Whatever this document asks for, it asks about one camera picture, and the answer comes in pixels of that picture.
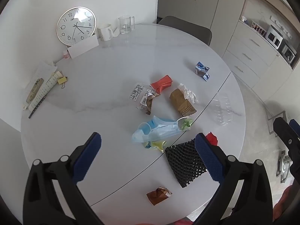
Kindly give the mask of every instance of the face mask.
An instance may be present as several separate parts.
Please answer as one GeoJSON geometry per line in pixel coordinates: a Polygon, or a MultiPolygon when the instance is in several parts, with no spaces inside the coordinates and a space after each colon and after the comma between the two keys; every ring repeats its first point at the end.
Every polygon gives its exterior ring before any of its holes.
{"type": "Polygon", "coordinates": [[[179,133],[183,131],[178,127],[178,121],[154,116],[151,121],[139,125],[132,135],[132,141],[140,143],[159,141],[179,133]]]}

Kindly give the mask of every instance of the glass mug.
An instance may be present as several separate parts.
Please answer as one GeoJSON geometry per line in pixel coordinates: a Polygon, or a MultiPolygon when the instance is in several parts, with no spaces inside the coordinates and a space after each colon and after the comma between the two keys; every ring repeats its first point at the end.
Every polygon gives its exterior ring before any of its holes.
{"type": "Polygon", "coordinates": [[[119,17],[120,33],[125,34],[131,32],[135,28],[134,17],[121,16],[119,17]]]}

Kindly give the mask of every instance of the floor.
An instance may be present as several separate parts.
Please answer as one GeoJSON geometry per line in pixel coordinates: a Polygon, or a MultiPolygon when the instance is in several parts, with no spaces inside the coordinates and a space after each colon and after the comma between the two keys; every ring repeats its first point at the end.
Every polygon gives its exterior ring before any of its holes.
{"type": "MultiPolygon", "coordinates": [[[[275,205],[281,198],[283,191],[292,184],[294,179],[289,174],[286,182],[281,184],[280,177],[276,177],[278,157],[281,150],[286,150],[286,147],[279,137],[275,137],[275,133],[269,134],[268,117],[270,118],[270,114],[264,107],[264,104],[255,93],[238,78],[237,82],[244,99],[246,112],[245,139],[239,161],[248,163],[253,163],[256,159],[263,161],[271,186],[273,205],[275,205]]],[[[242,181],[238,183],[233,198],[229,203],[227,215],[231,212],[231,208],[234,207],[241,187],[242,181]]],[[[207,203],[195,210],[188,218],[194,221],[206,205],[207,203]]]]}

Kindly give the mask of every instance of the clock face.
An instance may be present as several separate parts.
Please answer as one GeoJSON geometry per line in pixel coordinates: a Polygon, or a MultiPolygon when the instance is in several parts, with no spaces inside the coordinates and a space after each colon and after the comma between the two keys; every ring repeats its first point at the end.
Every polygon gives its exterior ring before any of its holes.
{"type": "Polygon", "coordinates": [[[94,13],[85,7],[74,7],[61,16],[56,32],[60,41],[72,46],[90,37],[96,28],[94,13]]]}

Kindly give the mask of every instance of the printed label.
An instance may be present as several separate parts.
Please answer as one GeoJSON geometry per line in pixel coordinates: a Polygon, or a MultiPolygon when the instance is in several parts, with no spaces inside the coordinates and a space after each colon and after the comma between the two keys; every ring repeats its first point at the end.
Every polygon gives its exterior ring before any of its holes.
{"type": "Polygon", "coordinates": [[[131,95],[130,95],[130,99],[137,101],[137,97],[139,96],[139,94],[141,93],[141,91],[143,90],[143,86],[142,85],[137,85],[134,90],[132,91],[131,95]]]}
{"type": "Polygon", "coordinates": [[[146,101],[147,101],[148,96],[150,96],[150,95],[152,95],[152,92],[151,92],[151,90],[147,89],[147,91],[146,91],[145,95],[143,96],[142,100],[140,101],[140,103],[144,106],[147,106],[146,101]]]}

